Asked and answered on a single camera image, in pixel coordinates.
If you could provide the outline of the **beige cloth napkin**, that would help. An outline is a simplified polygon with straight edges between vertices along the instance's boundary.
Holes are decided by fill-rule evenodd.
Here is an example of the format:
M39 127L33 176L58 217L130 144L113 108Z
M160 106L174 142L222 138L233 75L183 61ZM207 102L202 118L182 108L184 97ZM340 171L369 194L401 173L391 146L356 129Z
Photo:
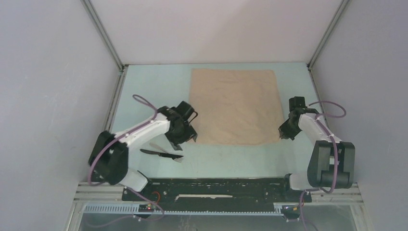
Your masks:
M279 142L284 122L273 70L193 69L189 103L196 142L257 146Z

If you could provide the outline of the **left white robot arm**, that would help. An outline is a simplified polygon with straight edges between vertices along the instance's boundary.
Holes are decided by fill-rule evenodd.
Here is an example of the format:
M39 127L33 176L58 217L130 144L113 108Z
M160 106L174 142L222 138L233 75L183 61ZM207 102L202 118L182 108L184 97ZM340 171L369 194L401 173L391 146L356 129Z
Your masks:
M143 201L151 197L152 187L145 175L129 167L130 151L159 135L165 135L173 149L180 151L181 144L196 141L198 136L191 125L198 113L187 102L159 109L150 103L146 105L153 108L151 118L117 133L101 132L88 160L91 173L98 173L110 185L133 189L134 195Z

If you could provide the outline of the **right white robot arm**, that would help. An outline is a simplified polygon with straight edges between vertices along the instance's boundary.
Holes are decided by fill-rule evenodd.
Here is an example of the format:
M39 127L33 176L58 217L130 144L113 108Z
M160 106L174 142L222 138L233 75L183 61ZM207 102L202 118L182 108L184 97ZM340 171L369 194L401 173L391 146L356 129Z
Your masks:
M303 132L313 145L305 173L287 174L288 183L280 187L280 196L292 201L300 190L332 193L354 184L355 146L342 141L327 127L323 114L307 105L305 98L289 99L288 119L278 128L281 139L294 140Z

